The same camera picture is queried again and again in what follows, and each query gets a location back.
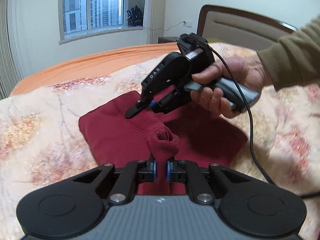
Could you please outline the olive right sleeve forearm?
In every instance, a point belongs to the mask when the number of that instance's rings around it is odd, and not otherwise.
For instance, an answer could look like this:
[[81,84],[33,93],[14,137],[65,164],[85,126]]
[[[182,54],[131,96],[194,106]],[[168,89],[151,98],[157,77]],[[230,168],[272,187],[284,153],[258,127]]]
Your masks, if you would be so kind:
[[257,55],[275,90],[319,83],[319,17]]

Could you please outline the right hand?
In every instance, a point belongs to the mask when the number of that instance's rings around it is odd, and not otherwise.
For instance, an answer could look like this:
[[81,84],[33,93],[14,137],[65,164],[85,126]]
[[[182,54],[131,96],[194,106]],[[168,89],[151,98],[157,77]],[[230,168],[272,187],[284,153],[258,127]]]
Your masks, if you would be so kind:
[[231,79],[223,62],[216,61],[210,67],[193,75],[193,81],[203,89],[191,92],[191,99],[213,115],[233,118],[246,109],[238,87],[251,106],[257,102],[265,86],[272,85],[266,68],[257,55],[229,57],[225,59],[238,85]]

